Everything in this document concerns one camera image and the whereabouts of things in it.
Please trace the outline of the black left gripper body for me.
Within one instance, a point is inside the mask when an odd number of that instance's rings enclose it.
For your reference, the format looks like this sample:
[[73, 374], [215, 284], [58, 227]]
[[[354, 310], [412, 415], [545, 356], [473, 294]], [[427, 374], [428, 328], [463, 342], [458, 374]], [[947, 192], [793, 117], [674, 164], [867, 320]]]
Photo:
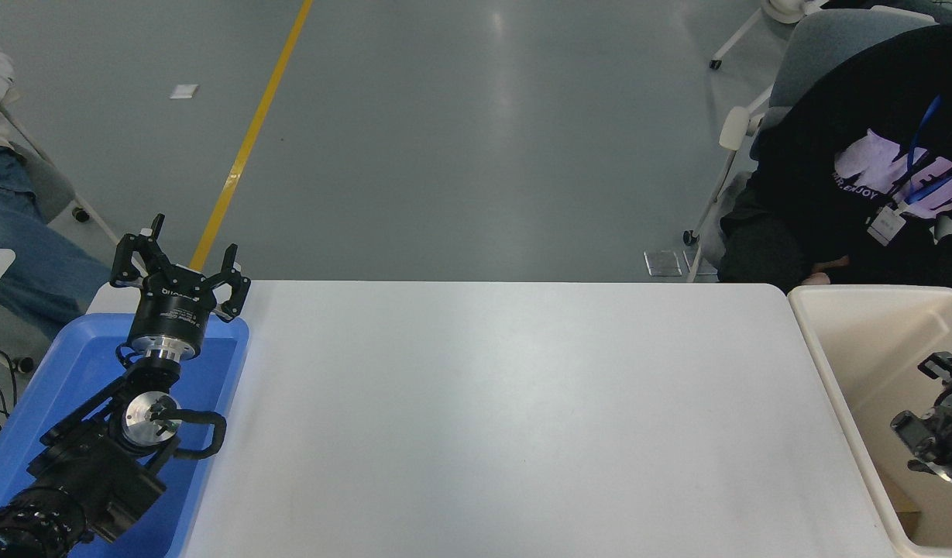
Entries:
[[126, 343], [136, 352], [200, 352], [218, 282], [174, 264], [132, 277], [126, 285], [140, 290]]

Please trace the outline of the person's right hand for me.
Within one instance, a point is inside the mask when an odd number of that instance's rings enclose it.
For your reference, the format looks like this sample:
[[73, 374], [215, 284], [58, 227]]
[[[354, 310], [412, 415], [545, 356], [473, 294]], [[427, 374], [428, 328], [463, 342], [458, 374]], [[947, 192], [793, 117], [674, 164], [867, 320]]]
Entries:
[[809, 274], [802, 279], [800, 286], [829, 285], [832, 283], [829, 275], [830, 270], [847, 267], [848, 265], [850, 265], [850, 257], [815, 263], [809, 269]]

